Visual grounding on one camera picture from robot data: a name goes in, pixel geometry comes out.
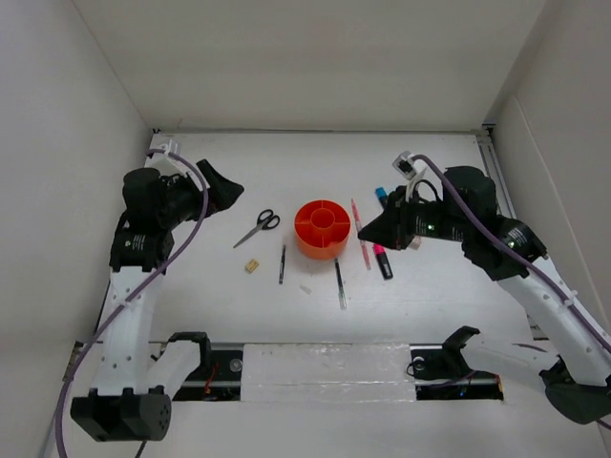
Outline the pink translucent pen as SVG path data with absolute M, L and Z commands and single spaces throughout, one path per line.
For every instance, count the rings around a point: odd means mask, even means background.
M 355 230 L 356 230 L 356 233 L 357 233 L 357 236 L 358 236 L 359 232 L 362 230 L 362 222 L 361 222 L 361 219 L 360 219 L 360 215 L 359 215 L 359 212 L 358 212 L 358 208 L 357 208 L 356 202 L 355 202 L 355 200 L 353 198 L 351 199 L 350 204 L 351 204 L 352 215 L 353 215 L 353 218 L 354 218 Z M 363 255 L 365 266 L 366 266 L 367 270 L 370 271 L 371 264 L 370 264 L 369 252 L 368 252 L 367 244 L 366 244 L 365 241 L 359 239 L 358 237 L 357 237 L 357 239 L 359 240 L 359 243 L 360 243 L 360 247 L 361 247 L 361 251 L 362 251 L 362 255 Z

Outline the black clear gel pen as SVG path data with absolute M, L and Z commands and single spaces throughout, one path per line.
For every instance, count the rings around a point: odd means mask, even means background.
M 337 280 L 337 285 L 338 285 L 338 299 L 339 299 L 340 309 L 347 310 L 348 306 L 346 302 L 346 294 L 345 294 L 343 277 L 341 273 L 340 262 L 337 258 L 335 258 L 333 261 L 334 261 L 335 275 L 336 275 L 336 280 Z

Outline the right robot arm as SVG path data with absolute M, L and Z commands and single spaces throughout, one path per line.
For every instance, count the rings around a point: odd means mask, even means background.
M 476 373 L 505 376 L 540 392 L 568 420 L 610 426 L 610 338 L 564 283 L 533 230 L 498 213 L 495 184 L 480 170 L 439 172 L 443 190 L 420 197 L 423 178 L 406 161 L 408 182 L 392 191 L 383 213 L 358 232 L 362 241 L 405 250 L 417 237 L 460 243 L 473 266 L 513 297 L 554 345 L 550 353 L 507 343 L 463 325 L 431 356 L 408 369 L 428 392 L 449 391 Z

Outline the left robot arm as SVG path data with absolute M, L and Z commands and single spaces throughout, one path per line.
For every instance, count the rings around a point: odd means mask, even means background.
M 111 248 L 110 315 L 95 336 L 102 354 L 89 393 L 73 398 L 70 411 L 95 441 L 162 440 L 182 383 L 214 371 L 204 332 L 174 333 L 157 360 L 151 358 L 150 334 L 169 265 L 184 250 L 175 247 L 174 230 L 186 221 L 200 227 L 243 191 L 205 159 L 185 173 L 142 167 L 124 176 L 125 210 Z

